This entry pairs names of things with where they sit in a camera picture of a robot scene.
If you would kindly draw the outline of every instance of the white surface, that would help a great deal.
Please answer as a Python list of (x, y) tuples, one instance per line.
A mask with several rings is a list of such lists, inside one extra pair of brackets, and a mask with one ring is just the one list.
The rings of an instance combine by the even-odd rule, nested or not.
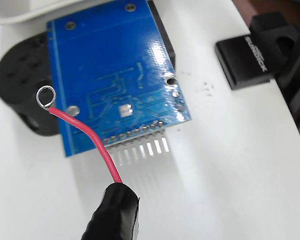
[[(214, 53), (248, 32), (232, 1), (155, 3), (193, 120), (167, 129), (169, 152), (162, 136), (161, 154), (152, 136), (135, 142), (138, 160), (131, 144), (111, 149), (141, 197), (138, 239), (300, 240), (300, 136), (285, 101), (275, 82), (231, 91)], [(0, 57), (48, 18), (1, 26)], [(0, 240), (81, 239), (110, 183), (96, 150), (65, 159), (60, 136), (33, 134), (0, 100)]]
[(82, 0), (0, 0), (0, 25), (20, 23)]

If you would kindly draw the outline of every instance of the red insulation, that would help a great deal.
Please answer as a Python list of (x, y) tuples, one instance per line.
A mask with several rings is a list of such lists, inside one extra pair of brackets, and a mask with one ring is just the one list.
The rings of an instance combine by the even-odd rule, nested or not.
[(116, 169), (116, 166), (114, 164), (114, 161), (111, 159), (108, 151), (106, 150), (105, 146), (103, 145), (102, 141), (100, 140), (100, 138), (98, 137), (98, 135), (87, 125), (85, 125), (84, 123), (80, 122), (79, 120), (73, 118), (72, 116), (66, 114), (65, 112), (54, 108), (54, 107), (50, 107), (49, 108), (49, 113), (51, 113), (52, 115), (57, 116), (58, 118), (64, 120), (65, 122), (73, 125), (74, 127), (76, 127), (77, 129), (80, 129), (82, 132), (84, 132), (85, 134), (87, 134), (91, 140), (93, 141), (94, 145), (96, 146), (96, 148), (99, 150), (101, 156), (103, 157), (111, 175), (112, 178), (114, 180), (115, 183), (122, 183), (122, 180), (120, 178), (120, 175)]

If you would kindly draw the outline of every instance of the black component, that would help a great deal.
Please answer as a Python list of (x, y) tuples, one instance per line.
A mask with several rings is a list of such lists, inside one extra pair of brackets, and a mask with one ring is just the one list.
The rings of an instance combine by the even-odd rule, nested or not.
[(219, 41), (215, 51), (233, 90), (266, 83), (280, 69), (278, 60), (257, 35)]
[(168, 34), (165, 29), (165, 26), (164, 26), (163, 22), (161, 21), (161, 18), (159, 16), (156, 5), (155, 5), (154, 1), (152, 1), (152, 0), (147, 1), (147, 3), (152, 12), (152, 16), (154, 18), (155, 24), (159, 29), (160, 35), (161, 35), (163, 43), (165, 45), (165, 49), (168, 52), (172, 66), (174, 69), (176, 69), (176, 53), (175, 53), (174, 48), (172, 47), (172, 44), (170, 42), (170, 39), (169, 39)]
[(284, 26), (288, 26), (288, 22), (281, 12), (275, 11), (253, 16), (249, 29), (251, 33), (258, 33)]
[(300, 128), (300, 35), (277, 78), (277, 83), (296, 125)]
[[(18, 43), (0, 62), (0, 97), (36, 134), (59, 133), (57, 118), (36, 102), (36, 93), (43, 85), (51, 85), (48, 41), (41, 33)], [(49, 102), (42, 94), (41, 101)]]
[(280, 12), (254, 16), (247, 36), (216, 44), (216, 53), (232, 89), (268, 82), (286, 64), (299, 37)]
[(281, 12), (275, 11), (253, 16), (250, 31), (259, 36), (267, 48), (271, 49), (282, 68), (299, 37), (295, 25), (289, 25)]
[(137, 239), (139, 199), (128, 186), (113, 183), (105, 190), (82, 240)]

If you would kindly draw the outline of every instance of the blue circuit board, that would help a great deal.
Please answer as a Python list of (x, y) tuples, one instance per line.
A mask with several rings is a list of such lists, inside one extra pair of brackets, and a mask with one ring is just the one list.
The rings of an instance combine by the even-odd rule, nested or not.
[[(78, 107), (105, 146), (191, 119), (146, 0), (112, 1), (47, 28), (57, 107)], [(59, 130), (67, 157), (95, 148), (62, 120)]]

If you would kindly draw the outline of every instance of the wire ring terminal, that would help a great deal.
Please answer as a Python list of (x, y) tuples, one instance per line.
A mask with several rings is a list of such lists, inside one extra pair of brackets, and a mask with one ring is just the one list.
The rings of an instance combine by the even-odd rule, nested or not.
[[(45, 90), (45, 89), (49, 89), (49, 90), (52, 92), (52, 94), (53, 94), (53, 97), (52, 97), (51, 101), (48, 102), (47, 104), (43, 104), (43, 103), (40, 101), (40, 99), (39, 99), (40, 93), (41, 93), (43, 90)], [(56, 99), (57, 99), (57, 93), (56, 93), (56, 90), (55, 90), (52, 86), (50, 86), (50, 85), (44, 85), (44, 86), (40, 87), (39, 90), (36, 92), (35, 99), (36, 99), (36, 102), (39, 104), (39, 106), (40, 106), (42, 109), (44, 109), (44, 110), (46, 110), (46, 111), (49, 111), (49, 108), (52, 106), (52, 104), (55, 103), (55, 101), (56, 101)]]

